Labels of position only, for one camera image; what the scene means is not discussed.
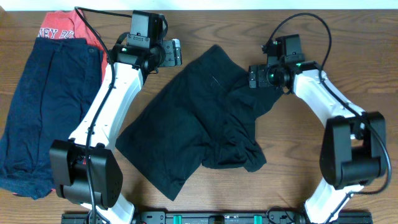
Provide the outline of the black shorts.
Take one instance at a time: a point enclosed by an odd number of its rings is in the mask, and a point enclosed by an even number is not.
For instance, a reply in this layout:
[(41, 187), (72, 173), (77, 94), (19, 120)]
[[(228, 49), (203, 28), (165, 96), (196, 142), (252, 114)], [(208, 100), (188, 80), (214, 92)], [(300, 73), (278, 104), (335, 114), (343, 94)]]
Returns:
[(168, 199), (200, 166), (259, 170), (266, 158), (256, 120), (282, 96), (251, 88), (218, 45), (189, 63), (118, 136), (116, 148)]

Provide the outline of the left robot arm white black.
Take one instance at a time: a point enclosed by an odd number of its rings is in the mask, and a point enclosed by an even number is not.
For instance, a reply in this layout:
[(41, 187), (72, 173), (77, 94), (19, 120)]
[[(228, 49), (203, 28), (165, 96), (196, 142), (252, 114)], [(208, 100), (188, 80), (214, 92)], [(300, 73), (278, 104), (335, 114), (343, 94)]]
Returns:
[(126, 113), (147, 76), (182, 64), (178, 39), (167, 40), (164, 15), (133, 11), (131, 29), (106, 50), (108, 65), (87, 114), (66, 141), (52, 143), (49, 156), (59, 197), (88, 213), (66, 213), (63, 223), (139, 223), (135, 206), (121, 192), (123, 173), (114, 150)]

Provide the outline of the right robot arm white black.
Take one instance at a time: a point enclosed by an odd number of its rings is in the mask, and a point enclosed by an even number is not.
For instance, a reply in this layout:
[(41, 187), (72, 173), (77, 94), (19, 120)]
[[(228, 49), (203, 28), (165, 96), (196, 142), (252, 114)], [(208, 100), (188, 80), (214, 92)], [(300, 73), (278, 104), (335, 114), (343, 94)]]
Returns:
[(299, 35), (269, 40), (262, 51), (267, 62), (249, 67), (249, 86), (286, 88), (310, 107), (325, 128), (319, 160), (322, 179), (294, 222), (359, 223), (359, 216), (339, 213), (355, 194), (391, 170), (383, 115), (353, 104), (318, 62), (307, 61)]

